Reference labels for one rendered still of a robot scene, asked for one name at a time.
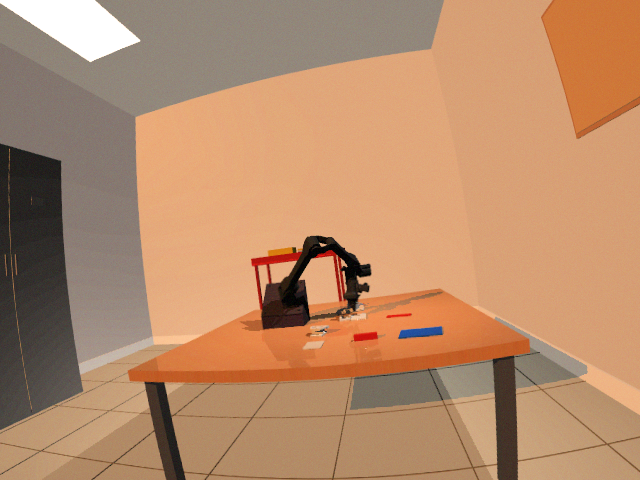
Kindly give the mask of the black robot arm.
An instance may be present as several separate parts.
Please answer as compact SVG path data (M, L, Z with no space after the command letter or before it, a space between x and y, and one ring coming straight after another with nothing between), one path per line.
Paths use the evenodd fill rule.
M327 244L326 246L320 245ZM316 257L318 254L323 254L329 250L332 250L335 254L337 254L348 267L343 266L340 271L345 271L345 279L353 280L363 277L371 276L372 269L370 264L361 265L358 261L357 257L347 252L341 245L339 245L334 238L332 237L323 237L323 236L309 236L305 239L302 249L302 254L297 260L295 266L293 267L289 276L285 277L281 282L279 287L277 287L278 294L280 295L280 299L283 303L283 308L292 308L295 307L296 303L296 292L299 289L298 280L307 267L310 260ZM356 284L356 291L359 292L365 291L369 292L369 286L367 283Z

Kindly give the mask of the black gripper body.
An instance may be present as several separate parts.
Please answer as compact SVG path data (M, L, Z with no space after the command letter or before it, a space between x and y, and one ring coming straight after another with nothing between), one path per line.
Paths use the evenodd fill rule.
M349 299L349 298L357 298L359 292L363 292L363 291L356 291L356 284L357 282L359 282L357 279L353 279L353 280L346 280L345 285L347 286L347 291L346 293L343 295L344 299Z

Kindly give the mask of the blue flat rectangular plate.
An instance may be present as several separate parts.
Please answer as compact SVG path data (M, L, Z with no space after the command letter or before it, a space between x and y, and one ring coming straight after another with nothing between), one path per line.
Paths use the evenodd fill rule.
M403 329L400 331L399 339L408 339L410 337L430 337L434 335L442 335L442 326L418 329Z

